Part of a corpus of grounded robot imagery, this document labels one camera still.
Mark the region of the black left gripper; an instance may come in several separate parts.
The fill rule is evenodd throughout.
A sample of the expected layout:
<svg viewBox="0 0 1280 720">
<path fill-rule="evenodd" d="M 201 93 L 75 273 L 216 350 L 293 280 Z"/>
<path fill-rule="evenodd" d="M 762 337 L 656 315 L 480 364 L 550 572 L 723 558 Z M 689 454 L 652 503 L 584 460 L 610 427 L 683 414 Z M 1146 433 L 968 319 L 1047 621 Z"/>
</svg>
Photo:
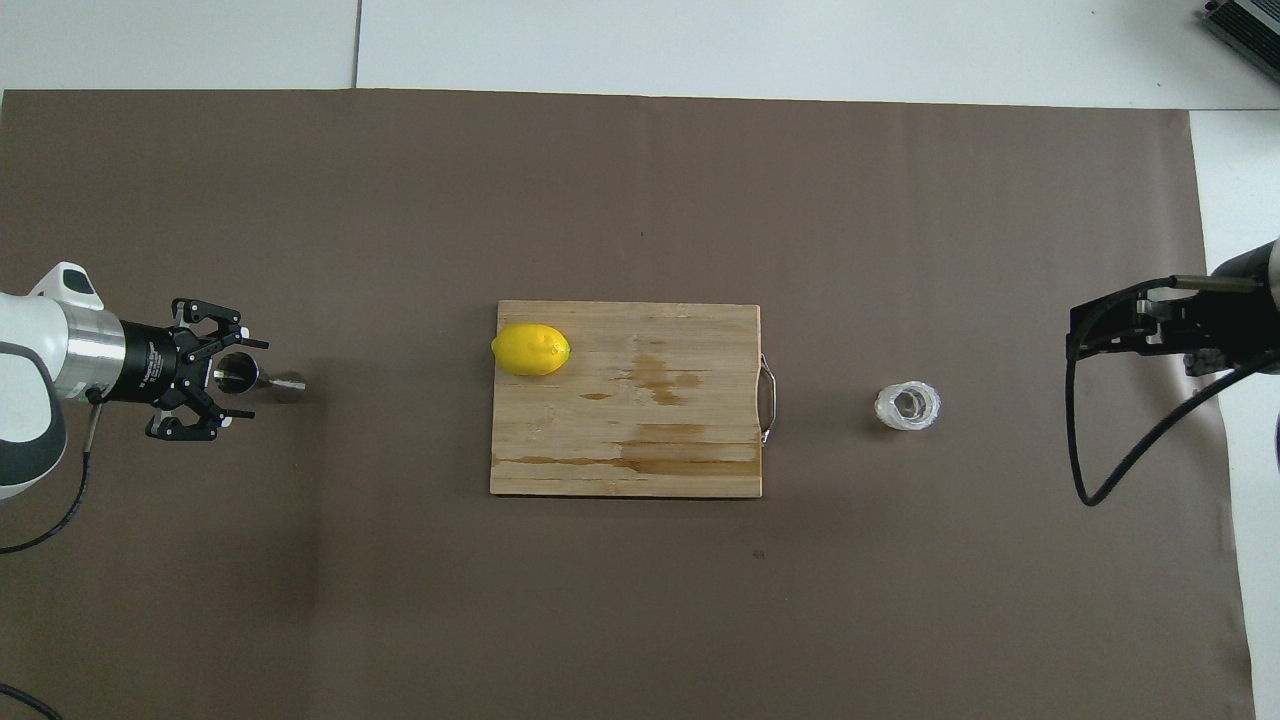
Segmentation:
<svg viewBox="0 0 1280 720">
<path fill-rule="evenodd" d="M 256 411 L 223 407 L 207 391 L 211 357 L 236 345 L 269 348 L 241 324 L 241 313 L 197 299 L 174 299 L 175 324 L 169 328 L 123 322 L 125 356 L 120 370 L 120 401 L 146 404 L 156 413 L 145 434 L 168 442 L 209 442 L 236 419 L 255 419 Z M 191 410 L 183 423 L 177 410 Z"/>
</svg>

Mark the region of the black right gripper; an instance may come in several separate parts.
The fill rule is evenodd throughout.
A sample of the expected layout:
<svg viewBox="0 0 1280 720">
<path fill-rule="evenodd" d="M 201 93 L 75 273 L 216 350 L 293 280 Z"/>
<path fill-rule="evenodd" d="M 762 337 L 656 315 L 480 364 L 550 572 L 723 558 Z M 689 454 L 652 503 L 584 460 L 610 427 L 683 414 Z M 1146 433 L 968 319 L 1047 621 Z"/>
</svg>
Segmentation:
<svg viewBox="0 0 1280 720">
<path fill-rule="evenodd" d="M 1216 375 L 1244 366 L 1279 347 L 1272 295 L 1201 291 L 1153 301 L 1153 318 L 1139 310 L 1152 284 L 1134 284 L 1076 305 L 1069 313 L 1066 359 L 1101 354 L 1183 356 L 1188 377 Z"/>
</svg>

